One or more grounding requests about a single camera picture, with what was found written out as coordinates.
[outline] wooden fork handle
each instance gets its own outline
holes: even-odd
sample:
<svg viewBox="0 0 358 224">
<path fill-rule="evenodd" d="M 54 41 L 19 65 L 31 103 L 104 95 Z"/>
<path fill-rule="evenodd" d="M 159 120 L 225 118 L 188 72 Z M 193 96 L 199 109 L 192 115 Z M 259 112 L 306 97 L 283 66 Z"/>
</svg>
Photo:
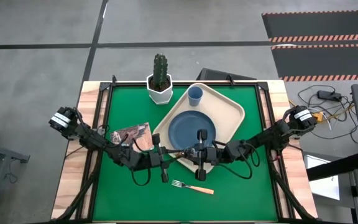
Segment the wooden fork handle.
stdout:
<svg viewBox="0 0 358 224">
<path fill-rule="evenodd" d="M 191 188 L 193 190 L 197 190 L 202 193 L 206 193 L 206 194 L 214 194 L 214 190 L 211 190 L 211 189 L 205 189 L 202 187 L 195 187 L 195 186 L 189 186 L 189 188 Z"/>
</svg>

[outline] white hexagonal planter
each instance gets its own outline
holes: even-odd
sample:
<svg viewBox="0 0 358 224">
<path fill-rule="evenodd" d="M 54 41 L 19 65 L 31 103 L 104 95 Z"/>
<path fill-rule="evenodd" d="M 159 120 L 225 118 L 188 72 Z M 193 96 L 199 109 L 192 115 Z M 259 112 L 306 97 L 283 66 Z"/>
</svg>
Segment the white hexagonal planter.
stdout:
<svg viewBox="0 0 358 224">
<path fill-rule="evenodd" d="M 150 82 L 151 77 L 153 77 L 153 74 L 149 75 L 146 78 L 147 91 L 149 92 L 150 98 L 154 101 L 154 103 L 156 105 L 164 105 L 164 104 L 169 103 L 169 101 L 171 100 L 172 93 L 173 93 L 172 92 L 172 77 L 170 74 L 167 74 L 167 76 L 169 77 L 170 86 L 169 86 L 169 88 L 167 88 L 166 90 L 164 90 L 162 92 L 150 89 L 149 82 Z"/>
</svg>

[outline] gray concrete floor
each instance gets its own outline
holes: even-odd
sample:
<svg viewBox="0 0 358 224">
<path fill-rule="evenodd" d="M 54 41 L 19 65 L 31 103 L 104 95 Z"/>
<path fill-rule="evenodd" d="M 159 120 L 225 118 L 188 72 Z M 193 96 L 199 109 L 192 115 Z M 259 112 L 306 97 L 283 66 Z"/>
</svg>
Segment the gray concrete floor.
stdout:
<svg viewBox="0 0 358 224">
<path fill-rule="evenodd" d="M 101 2 L 0 0 L 0 44 L 90 43 Z M 263 12 L 350 9 L 358 9 L 358 0 L 110 0 L 99 43 L 261 41 L 267 40 Z M 47 122 L 60 106 L 75 106 L 88 52 L 0 50 L 0 146 L 31 155 L 26 166 L 12 166 L 19 181 L 0 196 L 0 223 L 50 218 L 67 142 Z M 194 80 L 203 67 L 278 78 L 269 47 L 193 47 L 98 49 L 90 80 L 110 80 L 112 74 L 119 80 L 144 80 L 157 52 L 167 55 L 168 70 L 177 80 Z M 326 83 L 348 94 L 356 82 Z M 297 92 L 311 84 L 286 83 L 289 98 L 298 102 Z M 333 131 L 323 124 L 316 133 L 335 136 L 351 128 L 348 120 Z M 323 141 L 310 135 L 301 146 L 334 156 L 347 156 L 358 147 L 349 137 Z M 338 208 L 328 212 L 330 207 L 319 202 L 317 208 L 324 220 L 339 221 L 336 217 L 346 213 Z"/>
</svg>

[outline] desk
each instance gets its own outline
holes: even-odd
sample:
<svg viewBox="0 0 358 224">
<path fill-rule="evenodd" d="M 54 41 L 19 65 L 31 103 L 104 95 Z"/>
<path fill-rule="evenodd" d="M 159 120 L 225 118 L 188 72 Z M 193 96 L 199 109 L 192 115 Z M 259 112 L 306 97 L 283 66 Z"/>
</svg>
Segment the desk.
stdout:
<svg viewBox="0 0 358 224">
<path fill-rule="evenodd" d="M 272 102 L 273 113 L 275 119 L 281 119 L 283 113 L 289 108 L 287 93 L 285 91 L 284 82 L 280 80 L 266 81 L 269 89 L 270 99 Z M 81 90 L 80 100 L 78 103 L 78 109 L 83 114 L 84 122 L 92 124 L 94 112 L 96 108 L 96 101 L 98 98 L 100 82 L 84 82 L 83 88 Z M 101 104 L 101 113 L 99 116 L 98 126 L 102 123 L 104 118 L 104 108 L 106 106 L 107 95 L 102 97 Z M 264 120 L 266 126 L 270 126 L 270 118 L 267 113 L 267 103 L 264 100 L 265 97 L 261 97 L 262 106 L 264 108 Z M 299 146 L 299 142 L 291 140 L 291 144 Z M 79 145 L 77 142 L 71 142 L 68 145 L 67 153 L 78 148 Z M 53 207 L 52 218 L 57 218 L 63 213 L 63 211 L 69 206 L 71 201 L 74 199 L 75 195 L 78 193 L 81 180 L 83 177 L 83 170 L 85 166 L 87 151 L 82 149 L 74 154 L 72 154 L 64 163 L 62 169 L 62 175 L 57 191 L 57 196 L 55 199 L 55 205 Z M 91 169 L 93 168 L 94 158 L 91 161 Z M 283 151 L 283 160 L 285 162 L 285 168 L 287 170 L 288 183 L 295 194 L 297 199 L 300 201 L 302 206 L 306 210 L 317 217 L 316 209 L 313 202 L 313 197 L 308 183 L 308 178 L 306 175 L 305 165 L 303 163 L 302 153 L 291 147 L 287 147 Z M 280 202 L 282 206 L 282 213 L 284 217 L 288 216 L 287 203 L 282 192 L 279 190 Z M 85 197 L 85 204 L 83 207 L 84 211 L 88 210 L 88 202 L 90 199 L 90 191 Z M 83 212 L 82 217 L 86 217 L 86 212 Z"/>
</svg>

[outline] fork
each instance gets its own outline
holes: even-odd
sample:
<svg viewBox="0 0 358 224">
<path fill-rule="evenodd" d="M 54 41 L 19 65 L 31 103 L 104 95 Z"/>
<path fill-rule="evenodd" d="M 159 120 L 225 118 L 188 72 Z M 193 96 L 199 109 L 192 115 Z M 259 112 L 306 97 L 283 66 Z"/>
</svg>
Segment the fork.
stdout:
<svg viewBox="0 0 358 224">
<path fill-rule="evenodd" d="M 202 187 L 195 187 L 195 186 L 186 185 L 185 183 L 183 183 L 182 181 L 179 181 L 179 180 L 172 180 L 172 185 L 175 186 L 175 187 L 181 187 L 181 188 L 182 187 L 187 187 L 187 188 L 197 190 L 199 192 L 206 193 L 206 194 L 214 194 L 214 190 L 205 189 L 205 188 L 202 188 Z"/>
</svg>

